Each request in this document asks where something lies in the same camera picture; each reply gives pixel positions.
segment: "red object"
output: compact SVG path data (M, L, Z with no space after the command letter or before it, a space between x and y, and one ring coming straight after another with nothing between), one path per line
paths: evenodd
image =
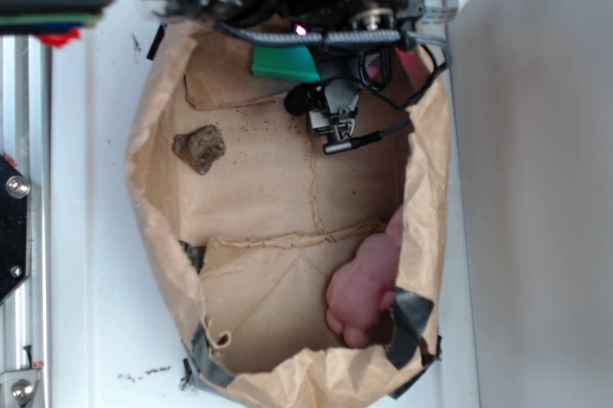
M40 39L40 41L43 44L47 44L48 46L52 46L52 47L63 47L65 46L68 42L72 41L73 39L79 39L80 38L80 31L78 28L71 28L70 30L68 30L66 33L63 34L40 34L38 36L38 39Z
M417 51L402 52L395 49L400 58L400 64L414 87L420 87L430 76L430 70L426 68Z
M8 154L7 152L5 152L5 153L3 154L3 156L4 156L4 158L7 160L7 162L8 162L9 164L11 164L13 167L15 167L15 168L19 167L19 166L18 166L18 164L17 164L17 161L15 161L14 157L12 157L10 154Z

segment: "gray cable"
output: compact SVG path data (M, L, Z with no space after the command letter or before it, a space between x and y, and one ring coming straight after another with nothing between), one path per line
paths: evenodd
M384 44L399 44L404 42L404 38L408 38L424 46L433 45L441 47L449 64L451 64L452 59L451 48L449 47L447 40L443 37L434 36L433 34L400 32L398 30L376 30L373 32L330 32L327 34L309 33L305 35L294 33L260 33L236 28L226 23L217 23L216 28L223 33L244 39L252 44L266 47L351 47L355 45L380 46Z

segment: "black bracket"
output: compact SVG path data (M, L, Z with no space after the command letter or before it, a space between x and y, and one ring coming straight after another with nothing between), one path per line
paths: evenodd
M0 304L27 274L30 184L0 155Z

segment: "green tag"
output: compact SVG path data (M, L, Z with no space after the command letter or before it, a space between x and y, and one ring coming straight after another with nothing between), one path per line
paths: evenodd
M251 72L258 78L303 82L320 80L313 57L306 46L287 48L256 46Z

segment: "white surface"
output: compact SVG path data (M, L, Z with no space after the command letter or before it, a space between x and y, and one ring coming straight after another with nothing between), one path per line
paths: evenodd
M123 170L156 24L121 0L81 43L55 53L53 110L53 407L237 406L181 392L184 349L151 275ZM134 38L141 51L135 50ZM462 199L450 186L441 304L443 363L378 408L477 406ZM170 366L167 372L146 371ZM126 379L132 376L135 381Z
M613 406L613 0L449 30L482 406Z

